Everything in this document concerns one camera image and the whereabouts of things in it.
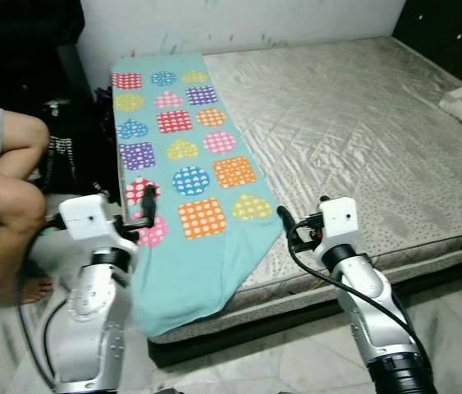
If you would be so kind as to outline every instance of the white wall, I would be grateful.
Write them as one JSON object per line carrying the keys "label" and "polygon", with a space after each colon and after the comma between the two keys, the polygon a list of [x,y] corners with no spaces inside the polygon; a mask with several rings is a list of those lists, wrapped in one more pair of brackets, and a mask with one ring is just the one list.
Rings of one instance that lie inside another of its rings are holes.
{"label": "white wall", "polygon": [[81,0],[90,87],[132,51],[222,53],[390,35],[405,0]]}

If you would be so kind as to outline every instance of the blue circle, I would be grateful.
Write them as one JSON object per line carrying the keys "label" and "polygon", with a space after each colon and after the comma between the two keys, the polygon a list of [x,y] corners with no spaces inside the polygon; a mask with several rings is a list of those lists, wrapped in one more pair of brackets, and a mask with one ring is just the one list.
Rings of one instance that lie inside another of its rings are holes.
{"label": "blue circle", "polygon": [[157,86],[169,86],[176,82],[177,76],[170,71],[160,71],[152,74],[151,81]]}
{"label": "blue circle", "polygon": [[201,195],[210,183],[206,171],[196,166],[183,167],[172,178],[174,190],[184,196]]}

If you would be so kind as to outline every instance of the quilted mattress cover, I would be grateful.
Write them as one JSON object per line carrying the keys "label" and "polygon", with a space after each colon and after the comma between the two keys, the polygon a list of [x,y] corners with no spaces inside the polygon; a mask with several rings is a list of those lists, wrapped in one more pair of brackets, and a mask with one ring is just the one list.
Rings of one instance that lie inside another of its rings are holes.
{"label": "quilted mattress cover", "polygon": [[[462,85],[392,38],[204,57],[279,204],[351,196],[359,251],[393,282],[462,262]],[[312,260],[302,255],[307,263]],[[168,343],[334,298],[292,263],[282,236],[218,315],[150,338]]]}

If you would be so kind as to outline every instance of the person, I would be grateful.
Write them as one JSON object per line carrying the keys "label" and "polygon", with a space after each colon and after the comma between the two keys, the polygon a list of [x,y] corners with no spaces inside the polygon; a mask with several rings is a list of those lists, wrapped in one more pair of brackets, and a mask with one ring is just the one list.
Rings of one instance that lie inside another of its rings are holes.
{"label": "person", "polygon": [[[41,120],[0,109],[0,302],[15,302],[17,272],[44,223],[43,194],[25,179],[48,142],[48,128]],[[27,278],[21,302],[38,301],[51,290],[49,277]]]}

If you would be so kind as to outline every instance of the light blue towel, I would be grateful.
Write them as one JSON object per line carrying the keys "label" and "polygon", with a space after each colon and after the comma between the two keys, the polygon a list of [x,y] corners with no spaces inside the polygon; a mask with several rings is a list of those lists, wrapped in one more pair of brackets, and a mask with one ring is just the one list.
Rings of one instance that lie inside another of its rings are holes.
{"label": "light blue towel", "polygon": [[112,82],[128,215],[147,182],[159,192],[132,279],[134,319],[154,337],[221,310],[281,222],[201,55],[123,59]]}

